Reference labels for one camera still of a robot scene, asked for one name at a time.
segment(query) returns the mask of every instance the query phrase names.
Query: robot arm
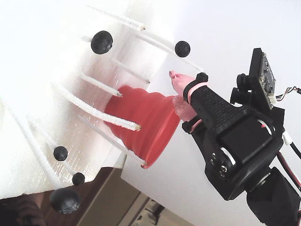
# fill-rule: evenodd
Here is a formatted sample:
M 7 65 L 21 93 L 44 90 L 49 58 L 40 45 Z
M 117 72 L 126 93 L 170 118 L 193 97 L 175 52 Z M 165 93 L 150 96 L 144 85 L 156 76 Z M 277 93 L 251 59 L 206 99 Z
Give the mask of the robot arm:
M 283 145 L 285 111 L 273 106 L 275 79 L 267 62 L 261 49 L 254 49 L 249 75 L 239 75 L 232 91 L 231 103 L 241 107 L 201 86 L 208 76 L 198 74 L 183 92 L 197 116 L 182 128 L 193 136 L 205 174 L 225 200 L 247 191 L 247 203 L 261 222 L 296 226 L 301 198 L 276 168 L 269 168 Z

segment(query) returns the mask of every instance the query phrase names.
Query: red wire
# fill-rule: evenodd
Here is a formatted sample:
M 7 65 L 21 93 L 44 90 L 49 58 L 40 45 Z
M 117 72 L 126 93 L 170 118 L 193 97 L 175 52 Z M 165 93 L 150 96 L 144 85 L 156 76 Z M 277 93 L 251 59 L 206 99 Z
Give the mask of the red wire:
M 287 171 L 290 173 L 290 175 L 294 178 L 294 180 L 297 182 L 297 184 L 301 187 L 301 182 L 299 181 L 299 179 L 297 178 L 297 176 L 293 173 L 293 171 L 291 170 L 291 168 L 288 166 L 287 162 L 285 161 L 283 155 L 281 152 L 279 152 L 279 156 L 281 157 L 283 164 L 285 165 Z

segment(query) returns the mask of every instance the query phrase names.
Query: wooden floor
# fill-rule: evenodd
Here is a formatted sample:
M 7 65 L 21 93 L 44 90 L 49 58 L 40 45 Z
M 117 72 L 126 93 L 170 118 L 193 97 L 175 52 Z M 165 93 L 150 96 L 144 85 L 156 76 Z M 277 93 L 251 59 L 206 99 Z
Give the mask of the wooden floor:
M 94 181 L 84 183 L 81 186 L 72 186 L 80 196 L 79 209 L 72 214 L 65 215 L 54 211 L 49 203 L 52 191 L 45 192 L 41 210 L 47 226 L 76 226 L 112 170 L 113 168 L 101 168 Z

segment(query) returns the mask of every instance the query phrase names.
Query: white styrofoam surface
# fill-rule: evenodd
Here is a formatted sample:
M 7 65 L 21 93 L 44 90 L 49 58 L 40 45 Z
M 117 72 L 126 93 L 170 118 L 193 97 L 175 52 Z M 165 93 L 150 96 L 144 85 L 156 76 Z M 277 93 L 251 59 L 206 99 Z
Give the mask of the white styrofoam surface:
M 0 95 L 19 117 L 28 114 L 65 146 L 68 163 L 91 181 L 102 166 L 114 166 L 120 151 L 114 148 L 77 116 L 113 136 L 107 126 L 69 103 L 50 82 L 59 81 L 71 93 L 93 107 L 104 110 L 110 95 L 81 80 L 80 72 L 109 86 L 124 84 L 147 88 L 147 84 L 112 64 L 119 60 L 145 78 L 152 79 L 166 53 L 135 38 L 135 31 L 100 14 L 86 5 L 143 21 L 149 31 L 169 40 L 176 21 L 164 13 L 170 2 L 112 1 L 7 1 L 1 5 Z M 176 1 L 171 9 L 179 7 Z M 101 30 L 113 36 L 113 47 L 104 55 L 92 52 L 83 40 Z M 27 141 L 11 115 L 0 105 L 0 199 L 51 190 L 53 184 L 38 164 Z M 70 173 L 58 163 L 45 139 L 32 130 L 51 166 L 63 182 L 72 185 Z
M 267 53 L 276 93 L 300 86 L 301 2 L 299 1 L 191 1 L 182 5 L 174 30 L 176 40 L 188 41 L 191 61 L 209 75 L 209 86 L 229 101 L 236 77 L 249 72 L 253 48 Z M 167 57 L 148 91 L 173 95 L 168 71 L 195 75 L 190 68 Z M 301 96 L 291 93 L 278 104 L 286 109 L 285 128 L 301 147 Z M 300 159 L 288 147 L 282 151 L 297 175 Z M 280 164 L 274 161 L 286 176 Z M 246 194 L 224 201 L 204 174 L 204 159 L 193 138 L 179 126 L 158 160 L 141 169 L 127 159 L 122 178 L 196 226 L 260 226 L 246 203 Z

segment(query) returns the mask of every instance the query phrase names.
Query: circuit board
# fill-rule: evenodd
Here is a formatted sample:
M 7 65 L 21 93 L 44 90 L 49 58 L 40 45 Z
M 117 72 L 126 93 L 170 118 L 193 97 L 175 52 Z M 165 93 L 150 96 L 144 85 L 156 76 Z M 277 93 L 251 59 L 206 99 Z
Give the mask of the circuit board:
M 265 53 L 262 53 L 261 57 L 261 66 L 260 66 L 260 76 L 259 83 L 261 85 L 262 91 L 265 94 L 267 102 L 270 105 L 270 109 L 272 109 L 273 105 L 276 103 L 275 98 L 275 78 L 271 67 L 269 65 L 268 59 Z

